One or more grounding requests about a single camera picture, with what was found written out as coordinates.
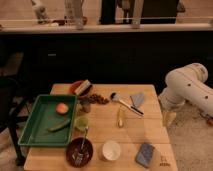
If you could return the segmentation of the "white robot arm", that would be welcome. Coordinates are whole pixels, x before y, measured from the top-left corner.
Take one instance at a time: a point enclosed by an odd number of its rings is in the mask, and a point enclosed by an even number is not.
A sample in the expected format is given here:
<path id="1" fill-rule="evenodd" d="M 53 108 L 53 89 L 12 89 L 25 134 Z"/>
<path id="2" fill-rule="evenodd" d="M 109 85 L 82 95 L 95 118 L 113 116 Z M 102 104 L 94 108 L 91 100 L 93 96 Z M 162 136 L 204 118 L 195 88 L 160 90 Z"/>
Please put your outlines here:
<path id="1" fill-rule="evenodd" d="M 204 84 L 207 79 L 208 71 L 200 63 L 192 63 L 167 73 L 166 87 L 158 96 L 164 126 L 174 121 L 176 111 L 186 101 L 201 109 L 205 119 L 213 121 L 213 88 Z"/>

